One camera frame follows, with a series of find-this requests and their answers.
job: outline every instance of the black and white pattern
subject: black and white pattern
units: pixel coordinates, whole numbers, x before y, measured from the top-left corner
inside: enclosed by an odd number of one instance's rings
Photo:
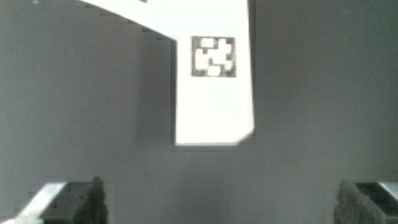
[[[237,77],[235,38],[193,37],[193,76]]]

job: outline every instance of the gripper arm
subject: gripper arm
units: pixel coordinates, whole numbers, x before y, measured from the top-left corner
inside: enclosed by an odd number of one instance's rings
[[[107,224],[104,181],[49,183],[18,216],[2,224]]]
[[[248,0],[82,1],[177,40],[177,144],[237,145],[255,131]]]

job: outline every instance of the white plastic part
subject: white plastic part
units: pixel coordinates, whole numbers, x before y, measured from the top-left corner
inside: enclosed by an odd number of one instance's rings
[[[398,183],[383,182],[381,186],[395,197],[395,200],[398,200]]]
[[[18,219],[20,218],[40,218],[42,213],[45,212],[49,205],[59,195],[59,192],[65,189],[65,186],[66,186],[66,183],[50,183],[45,185],[26,209],[22,210]]]
[[[40,193],[31,200],[31,203],[22,210],[15,219],[10,219],[4,224],[43,224],[42,214],[50,206],[50,203],[66,187],[66,182],[49,183]]]
[[[177,144],[237,145],[255,131],[248,0],[82,0],[178,42]]]

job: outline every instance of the qr code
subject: qr code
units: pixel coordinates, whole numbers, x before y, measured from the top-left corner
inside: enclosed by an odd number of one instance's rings
[[[237,77],[235,38],[193,37],[193,76]]]

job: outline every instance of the gray wall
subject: gray wall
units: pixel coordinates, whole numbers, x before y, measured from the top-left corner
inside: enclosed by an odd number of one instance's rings
[[[0,215],[100,175],[111,223],[333,223],[398,180],[398,2],[257,2],[257,136],[171,144],[171,41],[70,0],[0,0]]]

